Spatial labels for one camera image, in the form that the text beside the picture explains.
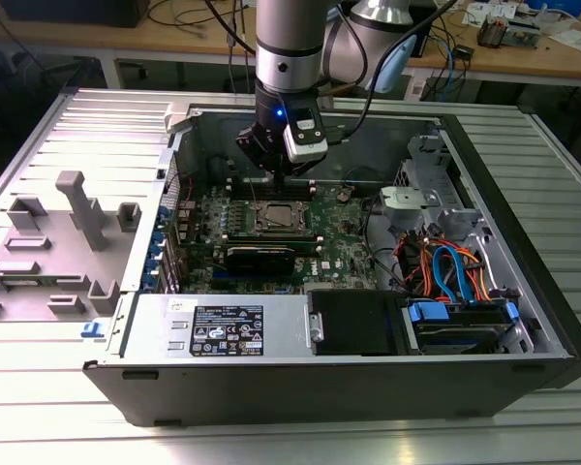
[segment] desk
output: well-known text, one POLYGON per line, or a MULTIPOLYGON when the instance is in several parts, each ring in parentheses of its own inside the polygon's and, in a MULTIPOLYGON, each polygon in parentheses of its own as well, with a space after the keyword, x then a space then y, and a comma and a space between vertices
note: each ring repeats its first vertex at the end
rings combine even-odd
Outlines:
MULTIPOLYGON (((479 29, 462 25, 464 15, 462 11, 445 14, 443 20, 457 44, 475 49, 467 79, 581 87, 581 51, 545 36, 540 38, 537 49, 479 46, 476 39, 479 29)), ((581 30, 581 23, 575 27, 581 30)), ((414 82, 415 93, 419 92, 421 96, 425 80, 441 71, 444 59, 438 47, 435 41, 430 41, 421 58, 409 61, 413 78, 408 94, 414 82)))
MULTIPOLYGON (((175 0, 177 10, 202 8, 201 0, 175 0)), ((227 11, 223 3, 220 12, 227 11)), ((171 22, 166 6, 155 12, 155 17, 171 22)), ((193 20, 209 17, 208 12, 195 12, 193 20)), ((255 43, 256 15, 254 9, 246 11, 248 43, 255 43)), ((469 79, 526 82, 549 85, 581 86, 581 52, 563 46, 546 37, 540 39, 536 50, 517 47, 492 49, 478 46, 477 28, 460 26, 463 13, 448 14, 444 20, 457 42, 475 48, 469 79)), ((228 46, 226 32, 214 20, 206 23, 205 39, 182 32, 174 27, 162 26, 145 19, 134 29, 96 25, 51 24, 18 22, 5 19, 5 24, 33 53, 92 56, 101 61, 107 86, 121 88, 122 79, 117 69, 118 59, 158 60, 175 62, 226 63, 228 46)), ((20 51, 19 47, 0 28, 0 50, 20 51)), ((240 54, 240 47, 235 48, 240 54)), ((435 76, 444 60, 436 43, 431 41, 421 58, 409 61, 405 74, 411 75, 406 99, 418 100, 426 79, 435 76)))

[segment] power supply label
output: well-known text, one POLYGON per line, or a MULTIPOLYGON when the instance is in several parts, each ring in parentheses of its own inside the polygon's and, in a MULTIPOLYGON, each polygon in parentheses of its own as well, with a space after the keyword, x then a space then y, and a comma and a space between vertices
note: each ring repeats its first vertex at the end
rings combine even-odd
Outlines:
POLYGON ((197 306, 190 353, 194 357, 262 356, 262 306, 197 306))

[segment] side panel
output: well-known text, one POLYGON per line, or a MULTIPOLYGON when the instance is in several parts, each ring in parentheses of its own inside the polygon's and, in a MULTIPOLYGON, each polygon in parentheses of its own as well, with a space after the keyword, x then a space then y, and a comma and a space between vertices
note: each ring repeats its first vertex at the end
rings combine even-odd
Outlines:
POLYGON ((579 323, 564 294, 540 258, 525 230, 509 207, 504 194, 465 134, 458 119, 444 116, 447 130, 470 181, 475 185, 512 257, 532 289, 543 312, 555 329, 565 349, 578 358, 571 370, 546 388, 563 388, 581 377, 581 323, 579 323))
POLYGON ((490 417, 572 361, 102 367, 84 373, 138 426, 490 417))

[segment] circuit board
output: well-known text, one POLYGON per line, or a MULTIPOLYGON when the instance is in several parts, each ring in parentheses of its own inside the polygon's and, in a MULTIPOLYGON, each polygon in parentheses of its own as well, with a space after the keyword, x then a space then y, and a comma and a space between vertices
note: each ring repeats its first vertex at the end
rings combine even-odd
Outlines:
POLYGON ((178 245, 187 256, 186 294, 305 294, 315 289, 375 289, 375 270, 362 238, 361 199, 337 199, 340 187, 322 186, 310 201, 231 199, 212 187, 183 203, 178 245), (228 277, 234 246, 255 238, 296 253, 291 275, 228 277))

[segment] aluminum slotted surface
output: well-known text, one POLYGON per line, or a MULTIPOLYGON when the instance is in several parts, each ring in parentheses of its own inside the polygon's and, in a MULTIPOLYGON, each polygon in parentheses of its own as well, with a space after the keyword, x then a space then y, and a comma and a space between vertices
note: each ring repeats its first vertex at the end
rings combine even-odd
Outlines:
MULTIPOLYGON (((206 97, 220 105, 251 103, 206 97)), ((31 137, 36 142, 22 149, 15 170, 2 179, 0 241, 15 195, 68 207, 51 194, 64 168, 83 170, 87 193, 108 209, 145 198, 168 143, 168 103, 201 98, 130 91, 61 97, 31 137)), ((359 104, 340 100, 336 107, 359 104)), ((581 174, 538 124, 516 108, 375 102, 375 109, 458 116, 581 320, 581 174)), ((80 330, 74 323, 0 323, 0 463, 33 454, 45 463, 68 457, 87 464, 99 457, 165 464, 581 462, 581 380, 532 393, 490 419, 137 428, 80 373, 82 360, 104 349, 83 342, 80 330)))

